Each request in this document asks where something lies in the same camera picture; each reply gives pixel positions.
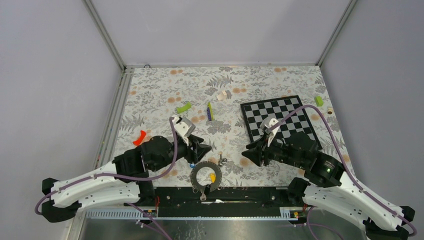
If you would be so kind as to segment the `yellow headed key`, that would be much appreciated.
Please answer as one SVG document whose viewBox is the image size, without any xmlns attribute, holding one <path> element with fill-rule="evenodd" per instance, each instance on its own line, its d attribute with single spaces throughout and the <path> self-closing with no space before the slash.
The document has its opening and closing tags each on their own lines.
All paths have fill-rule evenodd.
<svg viewBox="0 0 424 240">
<path fill-rule="evenodd" d="M 215 181 L 216 181 L 216 174 L 215 173 L 210 173 L 209 174 L 209 178 L 210 178 L 211 183 L 215 183 Z"/>
</svg>

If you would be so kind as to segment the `small keys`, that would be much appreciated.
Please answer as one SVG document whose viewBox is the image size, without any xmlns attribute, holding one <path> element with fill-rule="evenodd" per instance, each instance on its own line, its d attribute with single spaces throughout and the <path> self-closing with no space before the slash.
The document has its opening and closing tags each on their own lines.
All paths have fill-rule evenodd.
<svg viewBox="0 0 424 240">
<path fill-rule="evenodd" d="M 211 192 L 211 188 L 209 186 L 206 186 L 203 190 L 200 190 L 200 189 L 194 187 L 192 189 L 192 192 L 194 194 L 200 193 L 200 197 L 199 197 L 200 201 L 205 201 L 207 199 L 207 196 Z"/>
</svg>

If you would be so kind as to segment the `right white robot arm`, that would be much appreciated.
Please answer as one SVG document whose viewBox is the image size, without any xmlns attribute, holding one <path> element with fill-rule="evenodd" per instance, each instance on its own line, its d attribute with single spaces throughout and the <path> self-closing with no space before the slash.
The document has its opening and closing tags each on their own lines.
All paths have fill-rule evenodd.
<svg viewBox="0 0 424 240">
<path fill-rule="evenodd" d="M 259 167 L 271 161 L 287 164 L 304 171 L 287 188 L 287 201 L 293 206 L 308 205 L 328 211 L 354 224 L 369 240 L 406 240 L 404 228 L 415 216 L 409 206 L 397 206 L 381 197 L 370 195 L 359 180 L 350 178 L 343 164 L 318 150 L 318 144 L 298 132 L 283 143 L 264 134 L 248 144 L 242 152 Z"/>
</svg>

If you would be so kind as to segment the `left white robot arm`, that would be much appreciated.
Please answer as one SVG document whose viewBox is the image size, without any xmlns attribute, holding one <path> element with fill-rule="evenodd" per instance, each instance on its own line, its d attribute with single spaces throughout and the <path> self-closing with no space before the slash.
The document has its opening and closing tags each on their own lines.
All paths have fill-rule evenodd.
<svg viewBox="0 0 424 240">
<path fill-rule="evenodd" d="M 63 181 L 46 178 L 42 181 L 44 198 L 37 203 L 35 212 L 50 223 L 58 223 L 99 206 L 126 203 L 148 206 L 157 199 L 150 172 L 181 158 L 196 164 L 212 150 L 201 137 L 190 135 L 187 139 L 184 142 L 178 136 L 173 143 L 163 136 L 154 136 L 81 176 Z"/>
</svg>

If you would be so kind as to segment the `purple yellow toy brick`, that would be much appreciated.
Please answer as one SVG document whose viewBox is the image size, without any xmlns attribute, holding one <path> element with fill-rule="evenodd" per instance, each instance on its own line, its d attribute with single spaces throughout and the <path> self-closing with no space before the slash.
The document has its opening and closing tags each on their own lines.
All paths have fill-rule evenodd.
<svg viewBox="0 0 424 240">
<path fill-rule="evenodd" d="M 210 102 L 207 104 L 206 112 L 207 112 L 208 120 L 213 121 L 214 120 L 214 114 L 213 114 L 212 105 L 211 105 Z"/>
</svg>

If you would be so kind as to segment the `black white chessboard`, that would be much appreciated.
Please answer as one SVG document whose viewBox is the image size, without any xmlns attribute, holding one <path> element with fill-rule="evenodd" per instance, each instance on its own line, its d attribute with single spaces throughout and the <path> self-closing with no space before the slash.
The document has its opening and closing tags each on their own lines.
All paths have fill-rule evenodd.
<svg viewBox="0 0 424 240">
<path fill-rule="evenodd" d="M 301 99 L 297 95 L 241 103 L 241 113 L 250 142 L 252 143 L 258 140 L 263 135 L 260 125 L 267 117 L 281 121 L 286 115 L 302 105 Z M 323 149 L 309 116 L 304 109 L 296 112 L 287 119 L 279 127 L 275 138 L 281 143 L 294 133 L 307 134 L 311 140 L 317 142 L 319 150 Z"/>
</svg>

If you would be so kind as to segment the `green curved block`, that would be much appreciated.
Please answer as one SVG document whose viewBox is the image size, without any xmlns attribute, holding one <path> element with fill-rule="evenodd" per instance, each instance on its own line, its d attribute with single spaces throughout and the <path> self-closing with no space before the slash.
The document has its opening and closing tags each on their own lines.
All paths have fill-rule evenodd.
<svg viewBox="0 0 424 240">
<path fill-rule="evenodd" d="M 184 113 L 184 112 L 188 111 L 191 107 L 192 107 L 191 103 L 190 102 L 187 102 L 185 105 L 180 106 L 180 107 L 177 107 L 176 108 L 176 112 L 178 114 L 181 114 L 181 113 Z"/>
</svg>

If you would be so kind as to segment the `small beige wooden block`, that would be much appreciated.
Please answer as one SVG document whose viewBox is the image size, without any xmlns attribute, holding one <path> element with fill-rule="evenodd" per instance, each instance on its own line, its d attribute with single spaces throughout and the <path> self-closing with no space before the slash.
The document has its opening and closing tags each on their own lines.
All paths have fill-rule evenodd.
<svg viewBox="0 0 424 240">
<path fill-rule="evenodd" d="M 228 98 L 228 94 L 227 94 L 226 91 L 221 91 L 221 93 L 219 93 L 216 96 L 216 98 L 217 98 L 218 101 L 223 101 L 223 100 L 226 100 Z"/>
</svg>

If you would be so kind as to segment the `red curved block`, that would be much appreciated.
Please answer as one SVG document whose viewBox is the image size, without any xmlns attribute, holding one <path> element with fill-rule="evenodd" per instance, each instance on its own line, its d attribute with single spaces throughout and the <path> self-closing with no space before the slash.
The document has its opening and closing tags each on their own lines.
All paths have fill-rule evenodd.
<svg viewBox="0 0 424 240">
<path fill-rule="evenodd" d="M 139 132 L 139 136 L 136 140 L 134 140 L 132 143 L 134 146 L 138 147 L 139 145 L 141 145 L 146 137 L 147 133 L 144 130 L 141 130 Z"/>
</svg>

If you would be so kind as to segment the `small green block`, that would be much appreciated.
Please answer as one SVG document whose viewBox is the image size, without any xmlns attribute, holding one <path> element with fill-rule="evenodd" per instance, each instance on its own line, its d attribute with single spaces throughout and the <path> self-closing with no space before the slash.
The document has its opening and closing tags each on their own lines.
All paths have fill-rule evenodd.
<svg viewBox="0 0 424 240">
<path fill-rule="evenodd" d="M 315 96 L 314 100 L 317 107 L 322 107 L 324 105 L 324 100 L 321 96 Z"/>
</svg>

